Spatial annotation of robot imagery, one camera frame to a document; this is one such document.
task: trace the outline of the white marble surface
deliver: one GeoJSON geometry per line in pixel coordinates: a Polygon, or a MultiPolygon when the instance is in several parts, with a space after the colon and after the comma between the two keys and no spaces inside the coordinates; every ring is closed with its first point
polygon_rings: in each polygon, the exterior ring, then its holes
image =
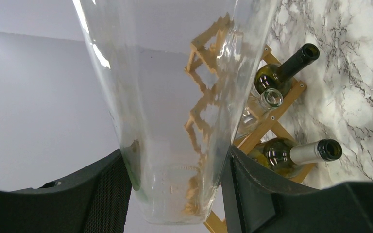
{"type": "Polygon", "coordinates": [[[304,184],[373,181],[373,0],[283,0],[267,44],[284,61],[305,42],[321,56],[296,76],[308,89],[280,122],[301,143],[338,140],[344,156],[304,184]]]}

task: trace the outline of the bottle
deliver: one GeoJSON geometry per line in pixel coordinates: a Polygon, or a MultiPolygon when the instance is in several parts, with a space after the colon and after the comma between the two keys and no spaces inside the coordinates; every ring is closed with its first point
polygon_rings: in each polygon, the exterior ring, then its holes
{"type": "Polygon", "coordinates": [[[285,97],[292,87],[292,77],[311,64],[320,56],[320,51],[313,44],[304,44],[292,57],[282,65],[267,64],[255,74],[251,93],[255,96],[268,88],[279,90],[285,97]]]}
{"type": "Polygon", "coordinates": [[[258,144],[248,156],[286,177],[297,176],[305,164],[334,161],[341,157],[341,145],[333,139],[297,145],[286,138],[273,138],[258,144]]]}
{"type": "Polygon", "coordinates": [[[250,95],[244,110],[242,111],[235,139],[239,139],[252,133],[269,115],[269,113],[281,106],[284,97],[277,89],[270,88],[260,96],[250,95]]]}

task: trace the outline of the green wine bottle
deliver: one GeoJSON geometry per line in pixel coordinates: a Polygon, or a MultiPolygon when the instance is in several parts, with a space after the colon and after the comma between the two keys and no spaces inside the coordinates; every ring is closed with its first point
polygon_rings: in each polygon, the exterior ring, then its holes
{"type": "Polygon", "coordinates": [[[252,94],[257,96],[268,88],[275,88],[285,97],[291,90],[292,77],[320,56],[320,51],[313,44],[304,44],[292,57],[282,65],[267,64],[255,74],[252,94]]]}
{"type": "Polygon", "coordinates": [[[334,161],[341,157],[341,145],[333,139],[297,145],[286,138],[273,138],[258,144],[248,156],[276,173],[292,178],[305,164],[334,161]]]}

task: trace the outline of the refracted wooden rack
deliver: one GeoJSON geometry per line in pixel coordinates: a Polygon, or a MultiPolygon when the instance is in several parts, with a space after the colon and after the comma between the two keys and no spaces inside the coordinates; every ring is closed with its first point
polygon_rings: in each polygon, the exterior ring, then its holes
{"type": "MultiPolygon", "coordinates": [[[[216,95],[223,88],[227,87],[227,81],[225,80],[226,75],[218,73],[216,56],[220,51],[222,43],[224,42],[225,36],[233,26],[234,22],[230,20],[229,15],[225,17],[220,17],[218,21],[212,24],[205,32],[197,36],[191,42],[191,54],[187,66],[184,68],[184,71],[194,80],[194,82],[200,88],[200,91],[203,93],[201,99],[197,102],[195,107],[190,111],[189,120],[185,124],[184,128],[189,134],[189,138],[194,147],[194,150],[201,156],[199,165],[203,166],[206,162],[207,154],[206,151],[202,152],[201,147],[198,145],[197,138],[193,129],[193,125],[203,134],[203,140],[208,140],[212,134],[212,128],[200,118],[200,112],[204,110],[207,105],[213,104],[218,106],[219,100],[216,99],[216,95]],[[211,43],[208,48],[205,47],[205,44],[208,41],[215,37],[215,42],[211,43]],[[210,89],[206,87],[201,77],[196,73],[196,69],[204,64],[207,69],[215,74],[218,78],[218,81],[210,89]]],[[[269,46],[264,47],[264,53],[262,55],[262,60],[267,64],[279,64],[280,62],[271,54],[271,48],[269,46]]],[[[272,111],[269,115],[269,118],[265,120],[258,128],[248,135],[246,138],[236,140],[234,144],[238,146],[245,154],[248,154],[258,143],[260,143],[261,138],[271,130],[276,136],[288,138],[295,141],[295,139],[285,130],[285,128],[278,122],[282,114],[291,106],[292,103],[306,90],[306,84],[302,81],[297,81],[294,78],[292,83],[292,89],[285,96],[284,102],[280,107],[272,111]]],[[[250,111],[254,116],[256,116],[255,110],[249,106],[250,111]]],[[[291,180],[294,182],[301,183],[307,174],[311,171],[315,164],[306,165],[303,171],[296,177],[291,180]]],[[[194,206],[194,198],[198,195],[197,188],[194,184],[198,183],[197,180],[199,177],[194,177],[190,181],[190,192],[188,192],[187,198],[191,200],[189,204],[185,206],[186,212],[194,213],[197,211],[197,206],[194,206]]],[[[209,218],[204,223],[211,233],[226,233],[226,222],[221,221],[214,212],[211,212],[209,218]]]]}

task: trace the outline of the wine rack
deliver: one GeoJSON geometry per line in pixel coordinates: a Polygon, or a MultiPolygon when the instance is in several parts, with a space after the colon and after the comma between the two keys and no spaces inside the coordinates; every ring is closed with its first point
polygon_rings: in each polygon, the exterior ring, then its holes
{"type": "MultiPolygon", "coordinates": [[[[229,15],[227,14],[225,17],[220,17],[218,21],[214,22],[211,27],[209,27],[205,32],[197,36],[191,42],[191,54],[189,57],[189,61],[187,66],[184,68],[185,73],[187,73],[193,81],[197,84],[200,88],[200,91],[203,93],[203,97],[198,101],[197,105],[191,110],[190,118],[188,122],[185,124],[184,128],[189,134],[189,138],[191,143],[194,146],[195,151],[200,154],[200,165],[203,166],[205,161],[205,154],[201,152],[200,146],[197,144],[197,138],[192,126],[195,124],[196,127],[203,133],[204,140],[208,140],[212,133],[212,129],[209,125],[199,117],[200,111],[206,108],[207,105],[213,104],[217,105],[217,101],[215,100],[215,96],[218,94],[214,90],[222,89],[226,87],[225,85],[225,75],[218,73],[216,69],[216,54],[217,51],[221,48],[222,41],[225,39],[225,35],[228,32],[228,29],[233,26],[233,20],[230,20],[229,15]],[[215,42],[211,43],[208,48],[205,47],[205,44],[212,38],[215,37],[215,42]],[[200,76],[196,73],[196,69],[201,66],[205,65],[207,69],[214,73],[218,81],[215,83],[214,87],[217,86],[218,88],[211,88],[208,89],[205,84],[203,83],[200,76]]],[[[262,54],[262,60],[264,60],[267,64],[280,64],[280,62],[271,54],[271,48],[269,46],[264,47],[264,52],[262,54]]],[[[248,154],[258,143],[261,142],[262,137],[271,130],[277,137],[284,137],[290,140],[295,141],[295,139],[285,130],[285,128],[278,122],[279,118],[283,115],[283,113],[294,103],[297,98],[306,90],[306,84],[302,81],[298,81],[293,78],[292,89],[290,92],[285,96],[283,103],[280,107],[273,110],[268,119],[263,121],[261,125],[257,127],[255,131],[251,134],[246,136],[245,138],[240,138],[234,141],[234,145],[236,145],[241,151],[245,154],[248,154]]],[[[256,118],[257,116],[254,108],[249,104],[248,105],[251,114],[253,114],[256,118]]],[[[294,177],[291,178],[292,181],[301,183],[307,174],[311,171],[315,164],[308,164],[304,166],[302,172],[294,177]]],[[[186,207],[187,210],[196,211],[195,209],[191,208],[191,206],[186,207]]],[[[226,233],[226,223],[225,220],[221,221],[218,216],[211,212],[209,218],[204,223],[204,225],[208,228],[211,233],[226,233]]]]}

